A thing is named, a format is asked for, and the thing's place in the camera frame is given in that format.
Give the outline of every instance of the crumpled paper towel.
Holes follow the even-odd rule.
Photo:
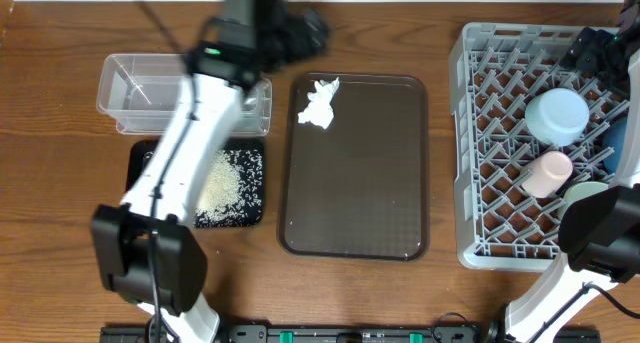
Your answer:
[[[325,82],[323,80],[314,82],[316,93],[308,93],[309,105],[304,111],[298,113],[298,123],[311,122],[324,129],[329,127],[333,120],[333,108],[331,108],[331,99],[340,87],[340,78],[336,78],[333,82]]]

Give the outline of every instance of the dish rack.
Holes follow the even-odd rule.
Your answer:
[[[613,177],[602,163],[613,153],[601,146],[602,134],[627,114],[629,102],[593,76],[558,65],[581,30],[470,23],[451,51],[456,241],[466,267],[544,271],[560,251],[556,211],[565,204],[564,190],[589,180],[608,183]],[[561,87],[584,97],[590,121],[578,141],[558,148],[530,135],[524,111],[536,95]],[[536,199],[520,187],[530,174],[522,168],[550,150],[567,154],[574,173],[557,194]]]

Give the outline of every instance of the green connector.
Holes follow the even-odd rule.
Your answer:
[[[222,54],[222,52],[220,52],[217,49],[213,49],[213,48],[205,48],[204,52],[207,53],[207,54],[211,54],[211,55],[220,55],[220,54]]]
[[[424,338],[420,333],[409,334],[409,343],[422,343],[423,340]]]
[[[280,343],[293,343],[293,332],[280,332]]]

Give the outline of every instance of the wood grain surface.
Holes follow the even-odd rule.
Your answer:
[[[210,3],[156,5],[183,44]],[[469,270],[456,256],[455,132],[447,57],[468,22],[612,26],[617,5],[323,4],[335,30],[326,57],[273,76],[265,216],[252,229],[198,230],[209,257],[205,293],[225,317],[272,324],[429,325],[456,311],[487,322],[537,275]],[[0,340],[95,342],[100,327],[148,317],[105,291],[89,235],[98,203],[123,194],[129,149],[95,99],[112,53],[169,52],[127,3],[19,3],[0,50]],[[429,92],[431,246],[415,263],[300,258],[276,241],[289,86],[306,71],[405,74]],[[613,294],[640,310],[640,281]],[[573,321],[604,341],[640,326],[598,298]]]

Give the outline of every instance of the brown serving tray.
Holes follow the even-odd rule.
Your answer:
[[[326,129],[299,124],[340,77]],[[411,261],[428,248],[427,92],[417,79],[306,73],[291,87],[278,240],[293,254]]]

